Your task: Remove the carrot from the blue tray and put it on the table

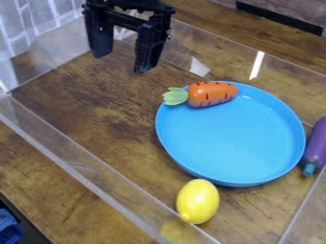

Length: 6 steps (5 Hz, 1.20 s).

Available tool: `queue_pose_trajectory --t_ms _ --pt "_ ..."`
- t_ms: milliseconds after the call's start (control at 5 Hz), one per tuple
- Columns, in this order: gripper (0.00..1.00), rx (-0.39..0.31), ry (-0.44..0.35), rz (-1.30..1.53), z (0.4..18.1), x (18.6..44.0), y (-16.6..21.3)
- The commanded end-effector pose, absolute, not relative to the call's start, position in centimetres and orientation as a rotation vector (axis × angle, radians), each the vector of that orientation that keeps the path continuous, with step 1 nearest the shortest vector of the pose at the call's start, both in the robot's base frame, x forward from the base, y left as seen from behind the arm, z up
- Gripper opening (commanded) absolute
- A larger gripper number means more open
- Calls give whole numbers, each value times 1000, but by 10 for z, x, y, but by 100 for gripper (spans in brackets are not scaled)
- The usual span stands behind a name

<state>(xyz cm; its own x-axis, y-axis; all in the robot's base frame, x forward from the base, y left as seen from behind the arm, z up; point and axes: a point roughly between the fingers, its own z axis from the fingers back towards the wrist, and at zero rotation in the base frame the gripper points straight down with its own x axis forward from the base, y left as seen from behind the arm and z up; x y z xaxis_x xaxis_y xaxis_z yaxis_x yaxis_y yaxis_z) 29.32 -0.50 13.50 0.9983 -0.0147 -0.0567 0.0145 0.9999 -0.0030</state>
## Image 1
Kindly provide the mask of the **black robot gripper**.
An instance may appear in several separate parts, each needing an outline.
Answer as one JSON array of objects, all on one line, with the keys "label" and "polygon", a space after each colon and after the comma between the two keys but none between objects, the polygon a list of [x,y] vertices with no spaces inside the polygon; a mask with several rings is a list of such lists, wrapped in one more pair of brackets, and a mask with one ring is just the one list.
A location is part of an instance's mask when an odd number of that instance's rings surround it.
[{"label": "black robot gripper", "polygon": [[145,73],[156,65],[167,40],[175,8],[163,0],[85,0],[81,5],[90,53],[112,52],[113,27],[137,31],[133,71]]}]

